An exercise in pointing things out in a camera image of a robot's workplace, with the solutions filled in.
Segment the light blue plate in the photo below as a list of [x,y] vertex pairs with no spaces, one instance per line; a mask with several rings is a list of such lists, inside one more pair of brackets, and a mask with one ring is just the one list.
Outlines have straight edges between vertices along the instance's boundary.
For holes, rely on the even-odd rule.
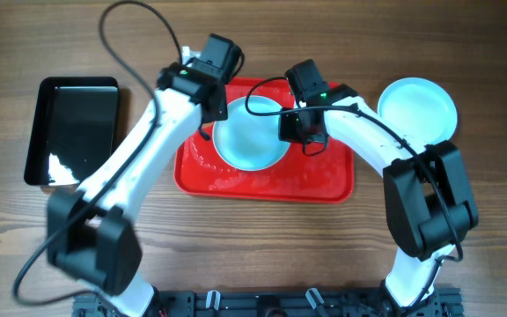
[[242,171],[267,169],[281,160],[290,144],[278,137],[278,116],[249,114],[245,97],[228,105],[228,119],[214,124],[212,139],[218,156]]
[[427,144],[450,140],[459,119],[452,97],[438,84],[420,77],[391,83],[378,99],[377,112],[397,129]]

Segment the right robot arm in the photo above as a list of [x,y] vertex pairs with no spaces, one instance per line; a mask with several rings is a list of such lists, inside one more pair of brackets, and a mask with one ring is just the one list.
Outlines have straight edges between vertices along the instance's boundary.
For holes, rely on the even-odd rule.
[[397,314],[417,311],[432,300],[443,263],[462,261],[461,243],[479,223],[459,149],[403,134],[351,87],[330,86],[312,59],[284,77],[296,105],[281,115],[280,139],[308,145],[333,138],[381,176],[386,222],[398,246],[383,288]]

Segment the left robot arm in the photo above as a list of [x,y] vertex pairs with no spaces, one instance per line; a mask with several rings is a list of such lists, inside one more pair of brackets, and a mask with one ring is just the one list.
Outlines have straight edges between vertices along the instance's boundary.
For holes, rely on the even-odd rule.
[[88,284],[122,316],[160,314],[140,275],[134,224],[171,156],[203,124],[228,117],[225,87],[243,63],[233,41],[211,34],[195,56],[162,69],[145,113],[114,154],[73,192],[48,201],[48,263]]

